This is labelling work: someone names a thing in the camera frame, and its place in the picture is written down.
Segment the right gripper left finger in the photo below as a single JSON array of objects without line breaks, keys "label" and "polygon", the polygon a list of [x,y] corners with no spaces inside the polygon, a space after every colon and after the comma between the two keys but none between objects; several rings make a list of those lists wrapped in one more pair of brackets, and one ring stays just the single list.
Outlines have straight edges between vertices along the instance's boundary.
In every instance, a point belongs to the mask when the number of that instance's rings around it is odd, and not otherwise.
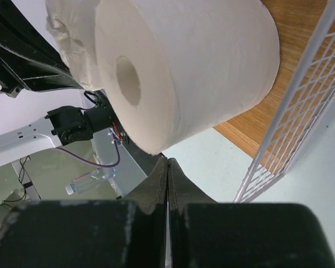
[{"label": "right gripper left finger", "polygon": [[0,227],[0,267],[164,267],[167,161],[120,200],[13,208]]}]

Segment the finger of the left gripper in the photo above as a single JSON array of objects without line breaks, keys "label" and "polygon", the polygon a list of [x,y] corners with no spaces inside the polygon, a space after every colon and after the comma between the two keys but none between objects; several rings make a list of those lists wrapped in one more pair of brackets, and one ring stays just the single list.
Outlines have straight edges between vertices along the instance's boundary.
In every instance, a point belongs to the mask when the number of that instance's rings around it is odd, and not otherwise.
[{"label": "finger of the left gripper", "polygon": [[0,1],[0,86],[15,98],[22,90],[80,89],[59,53],[12,1]]}]

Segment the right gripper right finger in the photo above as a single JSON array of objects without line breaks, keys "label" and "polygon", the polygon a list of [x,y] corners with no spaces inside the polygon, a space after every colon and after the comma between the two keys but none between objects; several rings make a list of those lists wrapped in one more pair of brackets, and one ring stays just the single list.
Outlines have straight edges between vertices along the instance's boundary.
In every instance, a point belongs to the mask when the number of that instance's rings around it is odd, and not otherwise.
[{"label": "right gripper right finger", "polygon": [[313,212],[296,203],[218,203],[168,161],[174,267],[335,267]]}]

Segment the white wire wooden shelf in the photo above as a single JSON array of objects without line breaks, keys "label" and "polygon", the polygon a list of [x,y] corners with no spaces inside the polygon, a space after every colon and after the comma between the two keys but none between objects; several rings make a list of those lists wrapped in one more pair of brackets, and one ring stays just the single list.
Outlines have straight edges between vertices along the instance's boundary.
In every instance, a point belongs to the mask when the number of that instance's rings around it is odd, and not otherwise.
[{"label": "white wire wooden shelf", "polygon": [[335,97],[335,1],[265,1],[278,30],[280,67],[253,109],[216,126],[252,157],[234,202],[251,202],[290,169]]}]

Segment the unwrapped white paper roll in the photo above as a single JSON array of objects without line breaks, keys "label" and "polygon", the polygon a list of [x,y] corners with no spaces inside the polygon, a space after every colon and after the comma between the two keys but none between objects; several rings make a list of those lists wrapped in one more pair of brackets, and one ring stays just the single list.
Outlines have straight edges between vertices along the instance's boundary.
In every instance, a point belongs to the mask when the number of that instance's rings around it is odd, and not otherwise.
[{"label": "unwrapped white paper roll", "polygon": [[261,1],[101,1],[98,69],[130,139],[156,155],[259,104],[280,43]]}]

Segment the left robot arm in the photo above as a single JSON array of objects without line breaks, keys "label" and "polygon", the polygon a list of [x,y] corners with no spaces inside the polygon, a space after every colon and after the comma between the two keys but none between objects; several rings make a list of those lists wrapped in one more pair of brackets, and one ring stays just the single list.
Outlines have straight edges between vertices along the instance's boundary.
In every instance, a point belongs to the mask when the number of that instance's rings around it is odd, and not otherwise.
[{"label": "left robot arm", "polygon": [[[0,1],[0,92],[15,98],[35,93],[80,89],[58,52],[34,29],[12,1]],[[97,93],[89,109],[63,106],[17,130],[0,135],[0,166],[38,151],[76,141],[117,122],[109,101]]]}]

